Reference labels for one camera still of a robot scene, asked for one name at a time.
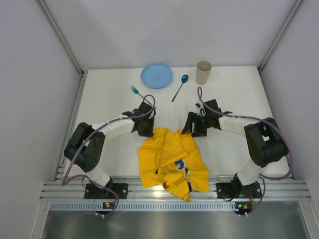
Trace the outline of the blue metallic fork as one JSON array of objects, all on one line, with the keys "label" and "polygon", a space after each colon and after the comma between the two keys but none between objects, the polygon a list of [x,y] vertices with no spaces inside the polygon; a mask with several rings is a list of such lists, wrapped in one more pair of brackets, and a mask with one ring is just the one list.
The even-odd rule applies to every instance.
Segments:
[{"label": "blue metallic fork", "polygon": [[136,94],[139,95],[141,98],[145,99],[147,103],[150,105],[152,104],[150,101],[148,101],[134,86],[130,86],[131,90]]}]

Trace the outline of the yellow Pikachu placemat cloth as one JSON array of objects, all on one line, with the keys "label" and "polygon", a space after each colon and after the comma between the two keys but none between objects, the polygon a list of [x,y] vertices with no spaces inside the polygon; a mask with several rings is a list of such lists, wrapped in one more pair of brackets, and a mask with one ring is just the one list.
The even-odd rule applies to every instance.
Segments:
[{"label": "yellow Pikachu placemat cloth", "polygon": [[[140,178],[145,188],[165,181],[177,183],[186,181],[189,191],[204,192],[209,189],[209,171],[202,160],[199,148],[191,134],[175,133],[167,128],[154,129],[138,149]],[[179,192],[180,199],[190,202],[188,192]]]}]

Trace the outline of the blue metallic spoon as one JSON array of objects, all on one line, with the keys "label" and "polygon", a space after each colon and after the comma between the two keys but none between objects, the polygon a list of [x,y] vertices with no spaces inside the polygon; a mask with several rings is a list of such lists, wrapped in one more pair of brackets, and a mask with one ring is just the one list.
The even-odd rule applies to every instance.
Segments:
[{"label": "blue metallic spoon", "polygon": [[182,86],[188,81],[189,79],[189,76],[187,74],[183,75],[182,78],[181,78],[181,85],[179,87],[179,89],[177,90],[176,94],[174,95],[174,97],[172,98],[171,102],[174,102],[180,89],[182,88]]}]

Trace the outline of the light blue plate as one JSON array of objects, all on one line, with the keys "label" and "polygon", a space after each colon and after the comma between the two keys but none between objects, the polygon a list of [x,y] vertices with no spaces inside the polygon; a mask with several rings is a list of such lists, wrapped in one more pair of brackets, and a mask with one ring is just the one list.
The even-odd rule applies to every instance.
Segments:
[{"label": "light blue plate", "polygon": [[151,89],[161,89],[172,82],[173,72],[171,68],[162,63],[153,63],[145,67],[141,72],[142,82]]}]

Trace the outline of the beige paper cup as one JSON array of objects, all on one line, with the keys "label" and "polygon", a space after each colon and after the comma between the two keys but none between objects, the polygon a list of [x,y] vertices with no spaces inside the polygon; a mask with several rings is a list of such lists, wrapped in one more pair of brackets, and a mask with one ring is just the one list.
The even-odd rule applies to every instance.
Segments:
[{"label": "beige paper cup", "polygon": [[204,85],[211,72],[212,65],[208,61],[200,61],[196,65],[196,82]]}]

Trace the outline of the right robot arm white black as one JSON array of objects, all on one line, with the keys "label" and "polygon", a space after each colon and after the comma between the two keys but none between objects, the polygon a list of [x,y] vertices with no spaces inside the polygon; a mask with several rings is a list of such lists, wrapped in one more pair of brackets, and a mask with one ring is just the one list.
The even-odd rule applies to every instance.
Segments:
[{"label": "right robot arm white black", "polygon": [[242,189],[255,184],[259,177],[281,180],[291,175],[291,169],[281,177],[269,177],[262,174],[269,164],[280,161],[290,152],[273,118],[259,119],[223,112],[216,100],[197,104],[197,107],[199,113],[188,113],[182,134],[191,134],[192,137],[207,136],[207,130],[214,128],[246,138],[250,158],[231,180],[232,192],[239,194]]}]

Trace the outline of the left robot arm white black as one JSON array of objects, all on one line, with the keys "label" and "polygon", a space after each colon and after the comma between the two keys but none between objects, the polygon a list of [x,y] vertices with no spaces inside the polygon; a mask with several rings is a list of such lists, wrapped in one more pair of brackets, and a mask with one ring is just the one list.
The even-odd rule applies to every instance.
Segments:
[{"label": "left robot arm white black", "polygon": [[79,175],[69,177],[74,165],[80,168],[88,181],[99,188],[106,188],[112,178],[101,166],[104,143],[125,133],[137,132],[142,137],[153,137],[156,107],[141,102],[133,111],[126,111],[117,118],[98,124],[82,122],[77,125],[65,149],[64,157],[70,162],[62,184],[66,185]]}]

